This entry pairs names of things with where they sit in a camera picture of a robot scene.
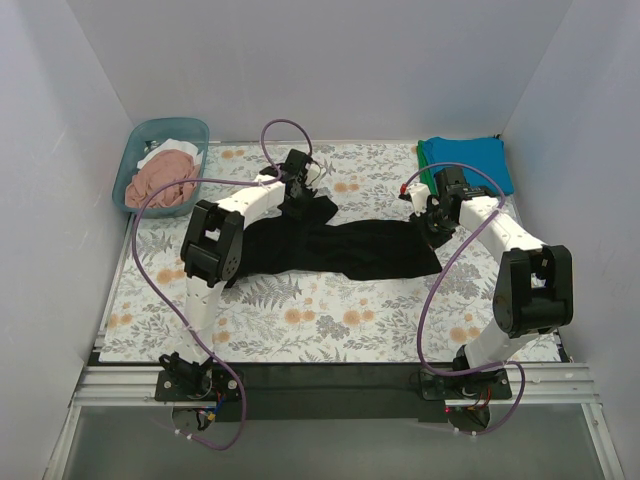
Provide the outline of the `black t shirt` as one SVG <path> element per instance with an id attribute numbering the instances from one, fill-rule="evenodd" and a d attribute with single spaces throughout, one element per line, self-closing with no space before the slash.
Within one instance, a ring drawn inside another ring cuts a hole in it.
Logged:
<path id="1" fill-rule="evenodd" d="M 338 206 L 311 201 L 303 216 L 264 218 L 244 230 L 240 265 L 228 281 L 288 271 L 339 273 L 354 281 L 412 279 L 442 266 L 418 227 L 409 221 L 367 219 L 328 223 Z"/>

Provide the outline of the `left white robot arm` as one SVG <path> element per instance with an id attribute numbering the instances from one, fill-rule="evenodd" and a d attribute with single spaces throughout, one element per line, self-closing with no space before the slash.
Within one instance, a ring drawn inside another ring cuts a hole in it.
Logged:
<path id="1" fill-rule="evenodd" d="M 189 325 L 176 351 L 160 357 L 167 384 L 182 395 L 200 400 L 226 386 L 229 377 L 211 375 L 212 359 L 199 343 L 213 335 L 222 291 L 241 265 L 244 230 L 273 208 L 300 218 L 317 193 L 320 176 L 321 168 L 309 154 L 292 149 L 284 163 L 261 170 L 252 186 L 217 202 L 201 200 L 194 207 L 180 252 Z"/>

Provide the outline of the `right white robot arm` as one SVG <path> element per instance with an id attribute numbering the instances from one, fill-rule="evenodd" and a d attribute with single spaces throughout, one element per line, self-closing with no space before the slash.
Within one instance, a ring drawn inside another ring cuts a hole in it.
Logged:
<path id="1" fill-rule="evenodd" d="M 450 369 L 423 366 L 434 376 L 452 378 L 454 389 L 471 398 L 488 386 L 488 371 L 503 368 L 528 343 L 572 321 L 572 256 L 565 246 L 544 243 L 504 213 L 506 195 L 493 179 L 473 187 L 464 176 L 467 166 L 436 167 L 436 194 L 412 179 L 402 186 L 416 220 L 430 233 L 470 231 L 463 244 L 479 241 L 499 265 L 490 323 L 463 346 Z"/>

